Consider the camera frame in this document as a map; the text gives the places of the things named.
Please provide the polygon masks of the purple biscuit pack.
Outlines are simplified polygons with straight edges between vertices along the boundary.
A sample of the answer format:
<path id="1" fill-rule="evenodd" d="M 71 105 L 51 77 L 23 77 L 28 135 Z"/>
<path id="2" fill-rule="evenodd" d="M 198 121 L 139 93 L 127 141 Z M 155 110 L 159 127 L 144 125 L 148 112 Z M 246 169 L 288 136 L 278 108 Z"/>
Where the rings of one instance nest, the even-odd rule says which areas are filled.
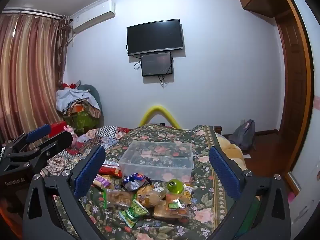
<path id="1" fill-rule="evenodd" d="M 97 174 L 93 185 L 100 189 L 114 189 L 113 178 L 109 175 L 102 176 Z"/>

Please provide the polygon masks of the red snack bag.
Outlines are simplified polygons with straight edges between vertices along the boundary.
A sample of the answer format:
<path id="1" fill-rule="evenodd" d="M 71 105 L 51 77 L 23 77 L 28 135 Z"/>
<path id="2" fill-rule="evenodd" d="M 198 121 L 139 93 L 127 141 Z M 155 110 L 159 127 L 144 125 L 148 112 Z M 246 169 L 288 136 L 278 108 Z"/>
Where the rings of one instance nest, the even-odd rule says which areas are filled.
<path id="1" fill-rule="evenodd" d="M 98 172 L 99 175 L 109 175 L 121 179 L 123 177 L 120 165 L 117 162 L 105 160 Z"/>

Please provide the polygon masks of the clear bag brown crisps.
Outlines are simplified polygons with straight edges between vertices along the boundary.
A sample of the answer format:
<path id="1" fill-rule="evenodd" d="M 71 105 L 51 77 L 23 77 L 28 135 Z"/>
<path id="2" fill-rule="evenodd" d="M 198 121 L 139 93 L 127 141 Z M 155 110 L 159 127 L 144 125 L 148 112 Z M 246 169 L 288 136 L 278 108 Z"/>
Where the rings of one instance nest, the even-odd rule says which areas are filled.
<path id="1" fill-rule="evenodd" d="M 133 200 L 133 194 L 127 191 L 110 190 L 104 192 L 104 208 L 109 207 L 130 207 Z"/>

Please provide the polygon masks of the green pea snack bag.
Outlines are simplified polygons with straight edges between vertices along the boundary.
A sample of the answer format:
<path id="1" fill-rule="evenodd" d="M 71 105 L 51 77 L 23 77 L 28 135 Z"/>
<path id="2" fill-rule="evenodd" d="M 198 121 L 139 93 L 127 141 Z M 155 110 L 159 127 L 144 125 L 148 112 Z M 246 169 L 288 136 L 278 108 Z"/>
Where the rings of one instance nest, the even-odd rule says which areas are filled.
<path id="1" fill-rule="evenodd" d="M 128 209 L 119 212 L 119 217 L 129 228 L 133 228 L 141 217 L 149 214 L 149 211 L 138 200 L 134 199 Z"/>

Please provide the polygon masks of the blue white cracker bag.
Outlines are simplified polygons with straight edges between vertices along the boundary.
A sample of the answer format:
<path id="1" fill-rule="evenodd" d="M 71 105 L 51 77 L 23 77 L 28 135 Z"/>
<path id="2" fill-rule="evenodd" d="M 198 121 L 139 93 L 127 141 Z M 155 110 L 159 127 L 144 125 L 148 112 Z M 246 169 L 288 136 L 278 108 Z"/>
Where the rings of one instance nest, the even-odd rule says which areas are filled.
<path id="1" fill-rule="evenodd" d="M 124 178 L 121 187 L 127 191 L 136 191 L 145 185 L 151 185 L 150 178 L 141 173 L 133 173 Z"/>

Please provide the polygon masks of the green lid jar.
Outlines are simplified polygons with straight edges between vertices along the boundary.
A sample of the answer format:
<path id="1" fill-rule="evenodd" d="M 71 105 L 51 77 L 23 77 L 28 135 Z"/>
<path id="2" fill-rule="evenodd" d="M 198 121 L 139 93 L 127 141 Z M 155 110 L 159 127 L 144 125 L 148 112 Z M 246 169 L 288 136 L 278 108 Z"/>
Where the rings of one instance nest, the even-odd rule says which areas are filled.
<path id="1" fill-rule="evenodd" d="M 167 189 L 172 194 L 181 194 L 184 191 L 184 182 L 172 179 L 167 183 Z"/>

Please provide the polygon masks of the yellow puff snack bag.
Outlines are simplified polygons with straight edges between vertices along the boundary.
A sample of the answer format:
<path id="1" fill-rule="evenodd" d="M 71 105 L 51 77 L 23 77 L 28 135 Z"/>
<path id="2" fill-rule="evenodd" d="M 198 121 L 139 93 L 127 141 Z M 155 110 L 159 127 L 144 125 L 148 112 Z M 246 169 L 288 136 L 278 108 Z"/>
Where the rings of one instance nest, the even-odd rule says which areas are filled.
<path id="1" fill-rule="evenodd" d="M 146 208 L 154 207 L 163 200 L 167 191 L 165 187 L 146 185 L 138 190 L 136 199 Z"/>

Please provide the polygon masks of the clear plastic storage bin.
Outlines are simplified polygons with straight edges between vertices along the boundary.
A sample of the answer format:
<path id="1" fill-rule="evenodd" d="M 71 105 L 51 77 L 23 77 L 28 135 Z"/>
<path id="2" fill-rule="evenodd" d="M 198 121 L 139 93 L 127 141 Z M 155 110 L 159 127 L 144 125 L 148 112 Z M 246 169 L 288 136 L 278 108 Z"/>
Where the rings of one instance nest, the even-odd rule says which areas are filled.
<path id="1" fill-rule="evenodd" d="M 191 180 L 194 168 L 193 147 L 182 142 L 134 140 L 119 159 L 124 176 L 141 173 L 151 180 Z"/>

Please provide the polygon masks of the orange fried snack bag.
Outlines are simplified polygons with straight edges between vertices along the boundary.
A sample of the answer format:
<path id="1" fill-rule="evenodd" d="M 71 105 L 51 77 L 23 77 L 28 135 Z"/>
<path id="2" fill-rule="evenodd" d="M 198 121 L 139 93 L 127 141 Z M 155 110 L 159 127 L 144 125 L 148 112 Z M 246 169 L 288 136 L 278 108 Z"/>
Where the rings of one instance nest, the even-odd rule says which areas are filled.
<path id="1" fill-rule="evenodd" d="M 189 207 L 180 194 L 167 194 L 165 197 L 165 210 L 172 216 L 189 216 Z"/>

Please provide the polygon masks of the pile of clothes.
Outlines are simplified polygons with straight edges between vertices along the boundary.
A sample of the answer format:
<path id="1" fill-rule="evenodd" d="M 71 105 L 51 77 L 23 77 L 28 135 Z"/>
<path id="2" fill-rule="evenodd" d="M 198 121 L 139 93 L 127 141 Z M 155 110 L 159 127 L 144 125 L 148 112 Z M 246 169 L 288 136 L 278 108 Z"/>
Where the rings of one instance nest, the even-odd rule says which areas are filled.
<path id="1" fill-rule="evenodd" d="M 101 110 L 88 90 L 78 90 L 80 82 L 64 83 L 56 91 L 56 110 L 77 134 L 97 128 Z"/>

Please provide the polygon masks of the beige blanket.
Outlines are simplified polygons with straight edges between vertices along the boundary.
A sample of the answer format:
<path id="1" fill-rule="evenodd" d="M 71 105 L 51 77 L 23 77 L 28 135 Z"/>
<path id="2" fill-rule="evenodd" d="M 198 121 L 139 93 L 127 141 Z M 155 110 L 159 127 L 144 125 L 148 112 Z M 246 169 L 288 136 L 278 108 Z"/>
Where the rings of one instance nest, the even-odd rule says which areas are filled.
<path id="1" fill-rule="evenodd" d="M 226 139 L 224 136 L 215 133 L 217 140 L 219 142 L 219 145 L 221 147 L 221 150 L 227 155 L 227 157 L 237 163 L 237 165 L 242 169 L 246 170 L 246 164 L 244 160 L 244 156 L 242 151 L 238 146 L 235 144 L 232 144 L 228 139 Z"/>

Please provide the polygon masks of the white air conditioner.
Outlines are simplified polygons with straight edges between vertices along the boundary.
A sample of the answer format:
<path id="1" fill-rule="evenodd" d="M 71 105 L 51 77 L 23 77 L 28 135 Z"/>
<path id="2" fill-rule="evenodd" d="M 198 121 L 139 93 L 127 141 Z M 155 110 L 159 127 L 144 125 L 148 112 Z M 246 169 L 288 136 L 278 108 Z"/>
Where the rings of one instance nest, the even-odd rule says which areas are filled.
<path id="1" fill-rule="evenodd" d="M 78 34 L 116 16 L 116 4 L 111 0 L 86 10 L 73 18 L 73 31 Z"/>

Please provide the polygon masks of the wooden door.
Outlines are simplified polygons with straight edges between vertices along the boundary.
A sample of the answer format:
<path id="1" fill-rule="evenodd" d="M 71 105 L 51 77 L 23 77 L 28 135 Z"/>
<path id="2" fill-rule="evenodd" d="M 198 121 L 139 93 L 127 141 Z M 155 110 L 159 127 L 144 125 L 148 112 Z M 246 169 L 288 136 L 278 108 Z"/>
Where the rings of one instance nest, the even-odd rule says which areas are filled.
<path id="1" fill-rule="evenodd" d="M 313 62 L 309 37 L 294 0 L 285 0 L 289 9 L 276 16 L 285 62 L 285 98 L 280 135 L 290 146 L 285 168 L 297 162 L 310 126 L 313 103 Z"/>

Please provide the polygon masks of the small wall monitor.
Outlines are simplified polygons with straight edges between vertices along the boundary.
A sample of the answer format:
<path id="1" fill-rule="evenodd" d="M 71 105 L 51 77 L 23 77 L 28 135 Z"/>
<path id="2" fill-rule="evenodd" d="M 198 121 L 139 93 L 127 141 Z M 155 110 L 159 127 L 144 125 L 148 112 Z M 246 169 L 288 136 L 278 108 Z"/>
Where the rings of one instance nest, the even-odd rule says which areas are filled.
<path id="1" fill-rule="evenodd" d="M 171 52 L 151 53 L 141 56 L 142 77 L 172 74 Z"/>

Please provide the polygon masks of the large wall television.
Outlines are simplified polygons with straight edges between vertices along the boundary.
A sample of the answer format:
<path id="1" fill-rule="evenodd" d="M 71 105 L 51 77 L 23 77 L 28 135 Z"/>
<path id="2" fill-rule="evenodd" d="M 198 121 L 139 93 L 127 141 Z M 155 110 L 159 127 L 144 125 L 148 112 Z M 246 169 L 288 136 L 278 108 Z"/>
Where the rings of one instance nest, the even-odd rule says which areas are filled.
<path id="1" fill-rule="evenodd" d="M 127 27 L 127 53 L 138 55 L 184 48 L 179 19 L 142 23 Z"/>

